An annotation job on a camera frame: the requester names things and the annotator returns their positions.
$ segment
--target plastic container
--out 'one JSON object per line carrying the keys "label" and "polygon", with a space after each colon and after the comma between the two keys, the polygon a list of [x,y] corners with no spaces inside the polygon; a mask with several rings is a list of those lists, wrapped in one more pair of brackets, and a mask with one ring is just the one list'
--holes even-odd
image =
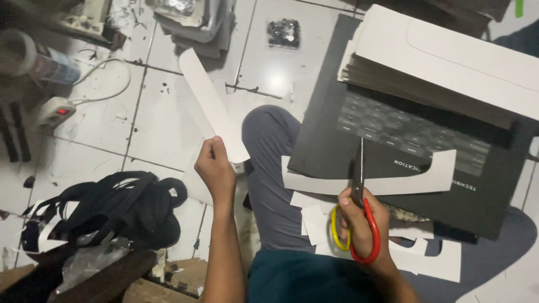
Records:
{"label": "plastic container", "polygon": [[15,29],[0,33],[0,72],[11,76],[29,74],[38,80],[68,85],[80,78],[74,59]]}

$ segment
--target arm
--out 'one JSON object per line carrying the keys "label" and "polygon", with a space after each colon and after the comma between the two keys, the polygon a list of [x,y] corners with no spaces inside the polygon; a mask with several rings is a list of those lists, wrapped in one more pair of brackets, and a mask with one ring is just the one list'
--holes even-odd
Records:
{"label": "arm", "polygon": [[236,175],[219,136],[204,141],[195,164],[213,198],[210,257],[204,302],[243,302],[245,282],[234,221]]}
{"label": "arm", "polygon": [[[346,228],[350,227],[352,244],[356,253],[366,258],[372,250],[372,232],[362,210],[354,203],[351,203],[350,193],[351,189],[347,188],[339,195],[339,206],[343,214],[340,237],[346,239],[348,236]],[[378,258],[368,265],[369,271],[375,277],[378,289],[387,302],[418,303],[417,294],[400,274],[389,254],[388,210],[380,204],[369,190],[363,190],[363,197],[369,201],[372,214],[380,231],[380,253]]]}

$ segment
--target keyboard graphic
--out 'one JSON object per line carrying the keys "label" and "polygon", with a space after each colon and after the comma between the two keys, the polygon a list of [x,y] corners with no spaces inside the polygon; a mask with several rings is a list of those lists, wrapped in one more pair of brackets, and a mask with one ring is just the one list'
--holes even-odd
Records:
{"label": "keyboard graphic", "polygon": [[423,158],[456,149],[455,169],[481,176],[490,144],[348,92],[337,129]]}

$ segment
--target black cable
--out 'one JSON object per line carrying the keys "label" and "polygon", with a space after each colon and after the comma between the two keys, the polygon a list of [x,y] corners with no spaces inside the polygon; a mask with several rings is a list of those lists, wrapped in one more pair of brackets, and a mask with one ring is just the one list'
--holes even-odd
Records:
{"label": "black cable", "polygon": [[19,154],[17,153],[17,148],[15,148],[15,143],[13,142],[13,136],[9,131],[8,122],[5,119],[4,112],[0,106],[0,132],[4,138],[5,147],[8,150],[8,156],[10,162],[18,162]]}
{"label": "black cable", "polygon": [[30,155],[30,147],[28,146],[28,140],[26,139],[26,134],[24,133],[23,119],[20,115],[19,103],[12,102],[9,104],[9,108],[11,109],[11,115],[13,116],[13,121],[17,130],[17,137],[19,139],[20,153],[22,154],[23,162],[30,162],[32,160],[32,156]]}

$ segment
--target hand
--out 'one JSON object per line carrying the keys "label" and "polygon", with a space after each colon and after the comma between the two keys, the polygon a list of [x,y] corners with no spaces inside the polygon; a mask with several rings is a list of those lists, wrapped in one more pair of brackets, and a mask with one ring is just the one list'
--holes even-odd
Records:
{"label": "hand", "polygon": [[[366,258],[372,250],[372,231],[362,210],[350,200],[351,192],[351,188],[346,188],[338,196],[342,214],[340,238],[346,240],[346,229],[350,228],[354,250],[358,256]],[[389,255],[389,212],[366,188],[363,189],[363,197],[369,201],[381,240],[378,258],[369,267],[375,273],[391,274],[397,268]]]}
{"label": "hand", "polygon": [[229,203],[232,206],[236,190],[236,173],[226,155],[225,143],[219,136],[202,144],[195,163],[195,171],[202,178],[213,198],[214,208]]}

